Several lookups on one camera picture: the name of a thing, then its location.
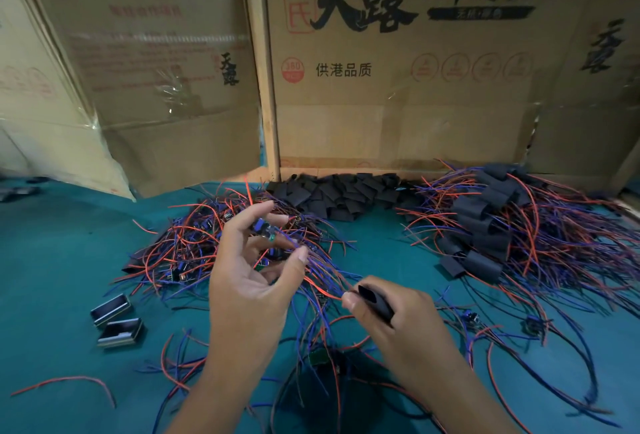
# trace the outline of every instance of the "left hand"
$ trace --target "left hand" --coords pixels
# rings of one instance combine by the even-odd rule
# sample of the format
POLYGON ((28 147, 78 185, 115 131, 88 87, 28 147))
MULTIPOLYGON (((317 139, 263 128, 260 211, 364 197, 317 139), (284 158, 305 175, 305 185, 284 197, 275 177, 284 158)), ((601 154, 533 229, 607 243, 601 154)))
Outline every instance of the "left hand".
POLYGON ((274 242, 249 236, 248 229, 258 218, 276 227, 287 223, 286 215, 269 213, 273 206, 273 201, 252 205, 225 224, 209 281, 211 334, 206 367, 235 379, 230 382, 254 383, 252 388, 276 352, 289 302, 305 277, 308 258, 307 247, 296 248, 284 235, 278 234, 274 242), (254 270, 268 248, 295 250, 285 262, 254 270))

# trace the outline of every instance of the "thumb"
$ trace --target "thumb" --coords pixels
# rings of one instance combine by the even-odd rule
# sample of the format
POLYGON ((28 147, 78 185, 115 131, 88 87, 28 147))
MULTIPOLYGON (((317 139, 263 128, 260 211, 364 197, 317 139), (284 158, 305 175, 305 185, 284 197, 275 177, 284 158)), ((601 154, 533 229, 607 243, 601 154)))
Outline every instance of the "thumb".
POLYGON ((294 250, 289 259, 285 261, 280 278, 272 286, 273 293, 287 304, 305 279, 308 256, 309 250, 304 245, 294 250))
POLYGON ((380 346, 392 329, 376 316, 359 294, 347 291, 342 295, 342 306, 351 312, 360 325, 371 335, 373 341, 380 346))

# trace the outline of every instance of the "forearm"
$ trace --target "forearm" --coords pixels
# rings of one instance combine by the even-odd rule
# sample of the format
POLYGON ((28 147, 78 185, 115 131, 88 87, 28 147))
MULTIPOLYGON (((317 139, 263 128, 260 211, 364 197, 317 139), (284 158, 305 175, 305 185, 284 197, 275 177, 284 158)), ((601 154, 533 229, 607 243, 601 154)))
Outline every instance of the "forearm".
POLYGON ((166 434, 232 433, 254 388, 251 378, 234 378, 220 364, 210 364, 208 359, 166 434))
POLYGON ((460 357, 437 378, 423 383, 418 397, 449 434, 517 434, 514 423, 460 357))

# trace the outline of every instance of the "hand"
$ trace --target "hand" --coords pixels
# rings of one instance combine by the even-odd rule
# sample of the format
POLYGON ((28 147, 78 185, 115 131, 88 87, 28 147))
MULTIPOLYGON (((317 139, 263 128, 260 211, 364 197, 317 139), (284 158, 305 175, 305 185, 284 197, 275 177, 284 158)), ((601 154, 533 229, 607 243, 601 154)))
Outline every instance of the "hand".
POLYGON ((284 235, 274 242, 249 236, 258 218, 282 227, 289 217, 274 215, 273 201, 247 207, 223 229, 218 257, 209 281, 211 334, 206 366, 233 382, 254 388, 277 347, 289 302, 305 276, 308 249, 296 248, 284 235), (268 248, 295 249, 285 262, 253 269, 268 248))
POLYGON ((394 310, 391 326, 381 321, 356 293, 344 293, 342 305, 371 335, 400 384, 432 408, 431 391, 447 378, 448 372, 465 366, 433 300, 427 293, 374 276, 358 284, 375 289, 387 299, 394 310))

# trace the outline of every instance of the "right hand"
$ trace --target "right hand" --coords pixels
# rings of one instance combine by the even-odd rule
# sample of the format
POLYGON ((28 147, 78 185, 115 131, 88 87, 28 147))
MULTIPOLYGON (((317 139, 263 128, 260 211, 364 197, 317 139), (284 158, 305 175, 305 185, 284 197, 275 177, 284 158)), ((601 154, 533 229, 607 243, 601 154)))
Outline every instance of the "right hand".
POLYGON ((391 326, 373 313, 357 293, 344 293, 342 306, 371 335, 400 384, 430 406, 430 391, 435 391, 449 373, 465 365, 433 299, 422 291, 375 276, 368 276, 358 284, 375 289, 387 299, 394 310, 391 326))

